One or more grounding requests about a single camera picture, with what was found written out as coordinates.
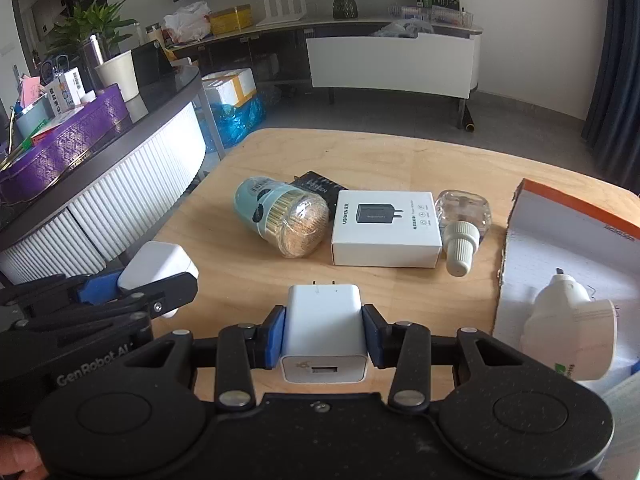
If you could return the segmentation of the person's left hand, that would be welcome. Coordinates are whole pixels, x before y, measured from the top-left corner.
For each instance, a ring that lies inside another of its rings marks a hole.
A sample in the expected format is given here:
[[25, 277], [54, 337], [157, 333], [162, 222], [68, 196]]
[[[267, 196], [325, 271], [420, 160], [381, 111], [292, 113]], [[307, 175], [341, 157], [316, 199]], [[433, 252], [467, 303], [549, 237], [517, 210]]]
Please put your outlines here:
[[29, 440], [2, 436], [0, 439], [2, 479], [43, 480], [49, 477], [39, 452]]

